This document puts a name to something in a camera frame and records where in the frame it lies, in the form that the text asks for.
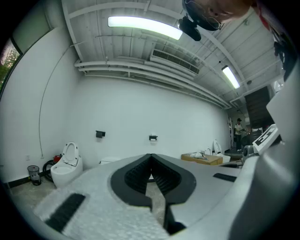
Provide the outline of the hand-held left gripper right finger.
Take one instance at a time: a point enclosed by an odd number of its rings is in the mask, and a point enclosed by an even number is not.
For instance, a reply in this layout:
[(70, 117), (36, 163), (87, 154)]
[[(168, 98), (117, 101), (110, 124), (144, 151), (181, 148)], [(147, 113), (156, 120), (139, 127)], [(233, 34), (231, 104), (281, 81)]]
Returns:
[(165, 198), (166, 231), (174, 235), (203, 218), (227, 194), (240, 172), (239, 168), (152, 154), (151, 173)]

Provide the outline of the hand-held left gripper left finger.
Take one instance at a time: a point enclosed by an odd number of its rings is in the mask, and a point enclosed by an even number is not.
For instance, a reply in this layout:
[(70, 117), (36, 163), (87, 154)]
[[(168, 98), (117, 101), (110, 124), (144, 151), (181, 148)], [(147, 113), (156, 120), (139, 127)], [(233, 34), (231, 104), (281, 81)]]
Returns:
[(52, 191), (34, 209), (59, 235), (72, 240), (165, 240), (168, 232), (149, 207), (130, 206), (113, 191), (110, 180), (134, 156), (84, 171), (68, 185)]

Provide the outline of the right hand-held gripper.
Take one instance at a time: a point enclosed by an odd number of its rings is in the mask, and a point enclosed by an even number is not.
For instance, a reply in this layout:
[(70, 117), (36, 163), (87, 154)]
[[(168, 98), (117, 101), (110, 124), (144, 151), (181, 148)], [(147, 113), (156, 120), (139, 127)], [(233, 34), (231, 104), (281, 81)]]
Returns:
[(251, 128), (249, 144), (244, 147), (242, 161), (263, 154), (270, 146), (281, 142), (281, 136), (275, 122), (266, 129)]

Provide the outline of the white egg-shaped toilet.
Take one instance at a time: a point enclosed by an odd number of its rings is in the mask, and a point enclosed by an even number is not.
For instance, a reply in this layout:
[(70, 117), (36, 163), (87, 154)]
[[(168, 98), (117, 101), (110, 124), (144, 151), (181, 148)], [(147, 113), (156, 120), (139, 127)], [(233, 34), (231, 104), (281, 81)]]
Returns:
[(51, 177), (56, 188), (63, 188), (83, 172), (83, 161), (78, 145), (68, 142), (60, 160), (51, 167)]

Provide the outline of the large printed cardboard box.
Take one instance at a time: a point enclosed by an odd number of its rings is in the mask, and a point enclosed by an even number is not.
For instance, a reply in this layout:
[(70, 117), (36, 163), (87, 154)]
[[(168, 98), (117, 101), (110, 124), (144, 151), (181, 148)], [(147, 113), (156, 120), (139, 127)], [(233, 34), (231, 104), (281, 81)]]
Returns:
[(195, 162), (198, 164), (203, 164), (203, 165), (219, 165), (223, 163), (223, 160), (221, 157), (218, 156), (212, 156), (212, 155), (206, 155), (207, 160), (203, 159), (196, 159), (192, 158), (188, 154), (182, 154), (181, 155), (181, 160), (188, 161), (188, 162)]

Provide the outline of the dark wooden panel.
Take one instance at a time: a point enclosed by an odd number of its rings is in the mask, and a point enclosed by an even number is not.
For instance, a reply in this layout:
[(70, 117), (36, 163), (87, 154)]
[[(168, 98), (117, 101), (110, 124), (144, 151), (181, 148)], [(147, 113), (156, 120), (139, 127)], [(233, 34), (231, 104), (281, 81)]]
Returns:
[(251, 128), (266, 129), (274, 123), (266, 106), (270, 102), (268, 87), (261, 88), (245, 96)]

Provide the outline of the white crumpled cloths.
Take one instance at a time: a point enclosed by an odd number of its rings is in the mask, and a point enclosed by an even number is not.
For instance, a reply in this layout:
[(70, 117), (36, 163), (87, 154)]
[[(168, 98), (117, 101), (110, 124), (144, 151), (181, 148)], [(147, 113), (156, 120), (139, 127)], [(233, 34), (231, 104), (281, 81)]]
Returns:
[(191, 158), (207, 160), (207, 157), (202, 152), (190, 153), (189, 156)]

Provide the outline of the red vacuum cleaner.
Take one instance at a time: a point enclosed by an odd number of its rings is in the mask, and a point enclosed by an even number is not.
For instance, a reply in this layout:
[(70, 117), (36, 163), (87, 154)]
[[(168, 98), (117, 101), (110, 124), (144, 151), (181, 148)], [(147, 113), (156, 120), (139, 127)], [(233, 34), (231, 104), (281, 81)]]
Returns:
[(53, 182), (52, 176), (51, 176), (51, 167), (54, 166), (59, 162), (61, 159), (62, 155), (55, 155), (52, 160), (47, 161), (42, 168), (42, 175), (46, 180), (49, 182)]

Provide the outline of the fluorescent ceiling light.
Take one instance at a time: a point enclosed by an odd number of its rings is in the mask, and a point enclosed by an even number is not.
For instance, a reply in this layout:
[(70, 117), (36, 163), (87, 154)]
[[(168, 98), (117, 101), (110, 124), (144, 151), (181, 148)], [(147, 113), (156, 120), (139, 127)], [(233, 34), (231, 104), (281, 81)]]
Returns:
[(109, 27), (126, 27), (153, 31), (167, 37), (179, 40), (183, 32), (168, 24), (151, 19), (133, 16), (110, 16), (108, 17)]
[(235, 75), (232, 73), (231, 69), (228, 66), (224, 66), (222, 68), (222, 72), (225, 74), (225, 76), (228, 78), (235, 89), (238, 89), (240, 87), (240, 84), (238, 83)]

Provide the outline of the black mesh trash bin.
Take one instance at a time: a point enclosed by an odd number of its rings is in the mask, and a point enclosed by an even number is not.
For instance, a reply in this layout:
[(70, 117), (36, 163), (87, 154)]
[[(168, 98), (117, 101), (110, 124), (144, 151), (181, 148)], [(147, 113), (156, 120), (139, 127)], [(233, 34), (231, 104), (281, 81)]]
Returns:
[(34, 186), (41, 185), (41, 178), (39, 175), (39, 167), (36, 165), (30, 165), (27, 167), (29, 178)]

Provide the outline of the ceiling air vent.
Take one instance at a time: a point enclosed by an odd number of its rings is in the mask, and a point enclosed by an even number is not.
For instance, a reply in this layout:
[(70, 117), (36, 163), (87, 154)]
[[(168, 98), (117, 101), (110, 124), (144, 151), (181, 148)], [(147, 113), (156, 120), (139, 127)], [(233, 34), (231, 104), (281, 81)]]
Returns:
[(168, 62), (168, 64), (165, 64), (166, 66), (180, 66), (181, 68), (185, 68), (188, 72), (194, 75), (199, 75), (200, 70), (195, 65), (190, 64), (179, 57), (163, 52), (161, 50), (153, 49), (150, 55), (150, 60), (156, 63)]

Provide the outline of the white ceiling pipe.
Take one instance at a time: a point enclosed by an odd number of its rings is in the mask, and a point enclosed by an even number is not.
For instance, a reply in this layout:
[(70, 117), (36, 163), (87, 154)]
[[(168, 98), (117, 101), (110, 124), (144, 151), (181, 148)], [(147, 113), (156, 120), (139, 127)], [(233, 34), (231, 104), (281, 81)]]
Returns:
[[(79, 68), (104, 67), (104, 66), (110, 66), (110, 67), (115, 67), (115, 68), (132, 68), (132, 69), (138, 69), (138, 70), (144, 70), (144, 71), (151, 71), (154, 73), (162, 73), (161, 71), (163, 70), (168, 73), (175, 74), (176, 76), (181, 76), (183, 78), (186, 78), (186, 79), (194, 82), (191, 75), (188, 75), (184, 72), (181, 72), (181, 71), (171, 68), (171, 67), (160, 66), (159, 64), (151, 64), (149, 61), (141, 62), (141, 63), (139, 63), (139, 62), (134, 63), (134, 62), (115, 61), (115, 60), (90, 61), (90, 62), (81, 62), (80, 60), (78, 60), (75, 63), (75, 67), (78, 70), (79, 70)], [(99, 72), (98, 71), (83, 71), (83, 72), (84, 73), (92, 73), (92, 74), (99, 73), (99, 74), (104, 74), (104, 75), (109, 75), (109, 73), (111, 73), (112, 75), (116, 75), (116, 76), (125, 76), (125, 77), (136, 78), (136, 79), (137, 78), (143, 78), (143, 79), (147, 78), (147, 79), (152, 79), (153, 81), (155, 80), (154, 78), (150, 78), (150, 77), (144, 78), (138, 74), (131, 74), (131, 73), (128, 74), (127, 72), (113, 72), (113, 71), (99, 71)]]
[(184, 94), (193, 98), (197, 98), (199, 100), (211, 103), (216, 105), (217, 107), (221, 108), (221, 109), (225, 109), (225, 106), (222, 106), (220, 103), (217, 103), (215, 100), (211, 100), (208, 97), (205, 97), (204, 95), (200, 94), (200, 93), (195, 93), (192, 91), (188, 91), (187, 89), (183, 88), (179, 88), (177, 86), (172, 86), (169, 84), (166, 84), (164, 82), (161, 81), (156, 81), (156, 80), (152, 80), (152, 79), (143, 79), (143, 78), (129, 78), (129, 77), (125, 77), (125, 76), (116, 76), (116, 75), (104, 75), (104, 74), (99, 74), (99, 73), (85, 73), (86, 77), (99, 77), (99, 78), (110, 78), (110, 79), (118, 79), (118, 80), (124, 80), (124, 81), (129, 81), (129, 82), (135, 82), (135, 83), (140, 83), (140, 84), (144, 84), (144, 85), (148, 85), (148, 86), (153, 86), (153, 87), (157, 87), (157, 88), (161, 88), (164, 90), (169, 90), (172, 92), (177, 92), (180, 94)]
[(154, 73), (151, 71), (144, 71), (144, 70), (138, 70), (138, 69), (132, 69), (132, 68), (124, 68), (124, 67), (110, 67), (110, 66), (104, 66), (104, 67), (82, 67), (79, 68), (79, 71), (113, 71), (113, 72), (127, 72), (128, 74), (138, 74), (144, 78), (150, 77), (154, 78), (155, 80), (161, 80), (163, 82), (166, 82), (168, 84), (173, 84), (176, 86), (181, 86), (185, 89), (191, 90), (193, 92), (196, 92), (200, 95), (203, 95), (212, 101), (215, 101), (219, 104), (221, 104), (225, 108), (231, 107), (228, 102), (223, 100), (222, 98), (218, 97), (216, 94), (212, 93), (211, 91), (208, 91), (204, 87), (186, 79), (181, 76), (176, 76), (175, 74), (168, 73), (166, 71), (161, 71), (162, 73)]

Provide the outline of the window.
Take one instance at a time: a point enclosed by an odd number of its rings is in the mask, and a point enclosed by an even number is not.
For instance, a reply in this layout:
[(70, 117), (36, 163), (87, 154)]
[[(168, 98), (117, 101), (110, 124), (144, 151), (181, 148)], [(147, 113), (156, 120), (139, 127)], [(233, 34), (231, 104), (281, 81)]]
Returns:
[(0, 50), (0, 93), (4, 88), (10, 72), (22, 56), (22, 51), (17, 46), (13, 37), (10, 37)]

